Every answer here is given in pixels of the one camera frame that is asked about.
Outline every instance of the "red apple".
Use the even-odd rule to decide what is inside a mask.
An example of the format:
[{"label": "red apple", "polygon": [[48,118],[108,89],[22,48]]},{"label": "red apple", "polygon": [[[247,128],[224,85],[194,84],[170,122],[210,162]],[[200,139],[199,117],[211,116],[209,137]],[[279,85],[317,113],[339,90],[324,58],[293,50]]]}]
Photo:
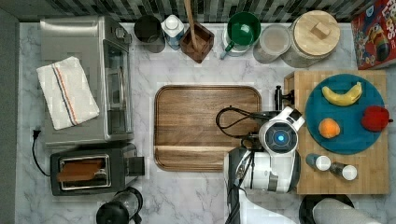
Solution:
[{"label": "red apple", "polygon": [[389,112],[386,108],[378,105],[370,105],[364,110],[361,125],[371,132],[381,132],[387,127],[389,122]]}]

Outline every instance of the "bottle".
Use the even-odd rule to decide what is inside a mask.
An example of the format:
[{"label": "bottle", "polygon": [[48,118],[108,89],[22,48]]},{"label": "bottle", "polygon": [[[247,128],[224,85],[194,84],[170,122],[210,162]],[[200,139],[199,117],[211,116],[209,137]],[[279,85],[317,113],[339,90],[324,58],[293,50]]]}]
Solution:
[{"label": "bottle", "polygon": [[332,162],[327,156],[320,156],[318,154],[310,153],[305,158],[306,163],[317,170],[328,171]]},{"label": "bottle", "polygon": [[345,180],[354,180],[358,176],[358,170],[355,166],[337,161],[330,166],[330,172],[343,177]]},{"label": "bottle", "polygon": [[169,46],[174,50],[178,50],[180,48],[179,40],[184,35],[183,22],[178,17],[170,15],[161,23],[161,26]]}]

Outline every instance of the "white countertop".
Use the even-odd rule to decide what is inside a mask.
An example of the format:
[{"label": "white countertop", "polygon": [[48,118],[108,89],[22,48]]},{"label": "white countertop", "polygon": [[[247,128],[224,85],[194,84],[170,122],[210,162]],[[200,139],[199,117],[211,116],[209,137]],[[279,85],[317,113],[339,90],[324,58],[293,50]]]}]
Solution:
[{"label": "white countertop", "polygon": [[[131,23],[123,24],[133,32]],[[134,187],[144,197],[141,211],[143,223],[224,223],[227,217],[222,173],[181,173],[161,170],[153,159],[154,96],[159,88],[168,84],[228,84],[249,85],[262,95],[263,110],[274,109],[276,85],[283,86],[284,76],[294,69],[278,58],[271,64],[260,64],[251,50],[242,57],[227,56],[222,52],[220,37],[225,24],[204,24],[215,34],[215,46],[201,63],[195,63],[180,50],[169,46],[153,54],[137,44],[131,46],[134,102],[134,144],[146,157],[146,175],[139,177]],[[308,70],[356,69],[350,24],[341,24],[341,41],[327,59],[312,65]],[[21,55],[19,86],[19,125],[16,189],[16,223],[95,223],[99,206],[110,200],[114,193],[53,197],[50,179],[35,168],[31,155],[32,130],[44,127],[45,101],[38,85],[36,69],[40,60],[40,30],[38,23],[21,23]],[[395,79],[389,75],[388,81]],[[388,92],[396,92],[389,86]],[[389,94],[389,109],[395,115],[396,100]],[[395,132],[389,128],[389,148],[396,147]],[[44,134],[40,134],[36,148],[38,160],[45,170],[50,166],[50,152],[44,149]],[[396,153],[390,151],[391,189],[395,189]],[[255,199],[260,206],[276,211],[298,223],[301,198],[295,194],[260,194]],[[396,205],[394,194],[389,196],[351,196],[355,206],[384,223],[396,223],[391,208]]]}]

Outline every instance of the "white container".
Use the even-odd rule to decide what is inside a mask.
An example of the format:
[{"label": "white container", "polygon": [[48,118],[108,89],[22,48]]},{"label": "white container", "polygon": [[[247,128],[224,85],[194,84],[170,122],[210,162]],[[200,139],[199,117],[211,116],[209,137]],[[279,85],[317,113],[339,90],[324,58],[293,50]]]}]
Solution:
[{"label": "white container", "polygon": [[306,163],[317,170],[327,171],[330,169],[332,162],[327,156],[320,156],[318,154],[310,153],[305,158]]},{"label": "white container", "polygon": [[253,56],[259,63],[271,63],[290,48],[288,28],[274,24],[262,31],[259,42],[254,46]]},{"label": "white container", "polygon": [[179,40],[184,35],[184,24],[176,16],[170,15],[161,23],[163,33],[169,46],[174,49],[180,49]]},{"label": "white container", "polygon": [[291,25],[291,46],[280,57],[291,67],[309,67],[334,51],[340,33],[331,14],[320,10],[306,12]]}]

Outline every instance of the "blue plate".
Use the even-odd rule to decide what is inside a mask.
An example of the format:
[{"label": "blue plate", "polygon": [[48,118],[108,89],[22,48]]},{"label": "blue plate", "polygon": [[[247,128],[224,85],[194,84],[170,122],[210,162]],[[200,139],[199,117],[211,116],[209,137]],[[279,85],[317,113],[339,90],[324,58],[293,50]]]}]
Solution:
[{"label": "blue plate", "polygon": [[[322,94],[322,87],[328,86],[336,93],[349,91],[357,82],[361,83],[361,98],[353,105],[330,104]],[[378,90],[366,79],[349,74],[328,77],[320,82],[309,95],[305,107],[305,120],[309,132],[324,148],[339,154],[355,154],[371,146],[380,133],[373,133],[361,126],[363,112],[369,105],[384,106]],[[318,126],[323,119],[334,119],[341,128],[339,135],[327,139],[320,135]]]}]

